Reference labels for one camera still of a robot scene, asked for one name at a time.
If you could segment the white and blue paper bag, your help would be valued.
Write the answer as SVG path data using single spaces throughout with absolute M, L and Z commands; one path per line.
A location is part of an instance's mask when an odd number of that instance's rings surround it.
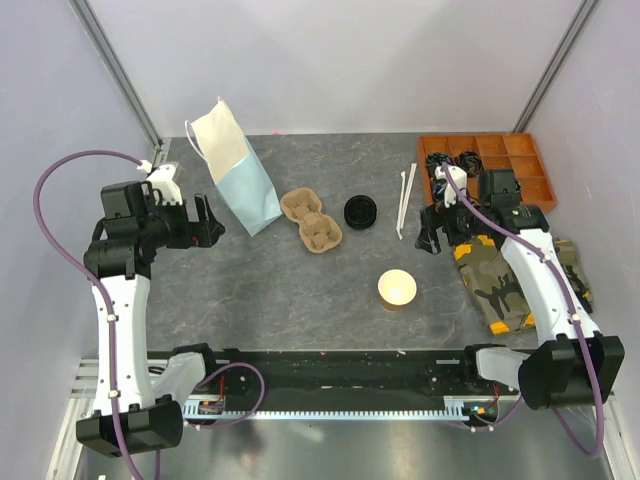
M 222 98 L 207 114 L 185 121 L 184 130 L 218 194 L 250 236 L 282 215 L 271 178 Z

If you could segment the black plastic cup lid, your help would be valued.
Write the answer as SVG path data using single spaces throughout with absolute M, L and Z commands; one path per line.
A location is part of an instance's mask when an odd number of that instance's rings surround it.
M 344 219 L 354 230 L 365 230 L 372 227 L 377 219 L 377 205 L 367 195 L 355 195 L 344 205 Z

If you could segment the brown paper coffee cup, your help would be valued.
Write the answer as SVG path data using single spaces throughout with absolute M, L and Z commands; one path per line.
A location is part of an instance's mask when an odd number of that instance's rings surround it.
M 391 312 L 404 309 L 417 294 L 417 283 L 407 271 L 392 269 L 384 272 L 377 284 L 382 307 Z

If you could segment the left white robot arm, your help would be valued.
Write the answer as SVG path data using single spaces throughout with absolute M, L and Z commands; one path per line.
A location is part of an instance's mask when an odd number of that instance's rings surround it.
M 91 413 L 76 424 L 76 438 L 106 457 L 178 446 L 187 398 L 193 390 L 211 392 L 219 382 L 205 343 L 174 349 L 157 379 L 149 372 L 146 311 L 158 250 L 211 248 L 225 232 L 205 195 L 195 195 L 198 218 L 192 221 L 175 191 L 149 181 L 103 188 L 104 216 L 84 254 L 85 267 L 100 282 L 93 289 L 98 385 Z

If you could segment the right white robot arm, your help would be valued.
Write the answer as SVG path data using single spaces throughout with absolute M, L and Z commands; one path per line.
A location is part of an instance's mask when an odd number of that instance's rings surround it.
M 625 350 L 619 337 L 602 334 L 574 293 L 541 208 L 523 203 L 511 169 L 482 171 L 476 197 L 463 169 L 442 163 L 434 174 L 442 195 L 421 213 L 417 247 L 439 253 L 439 231 L 450 246 L 490 237 L 533 314 L 539 343 L 530 354 L 491 345 L 468 348 L 471 360 L 457 371 L 460 386 L 477 394 L 494 381 L 519 391 L 532 410 L 602 406 Z

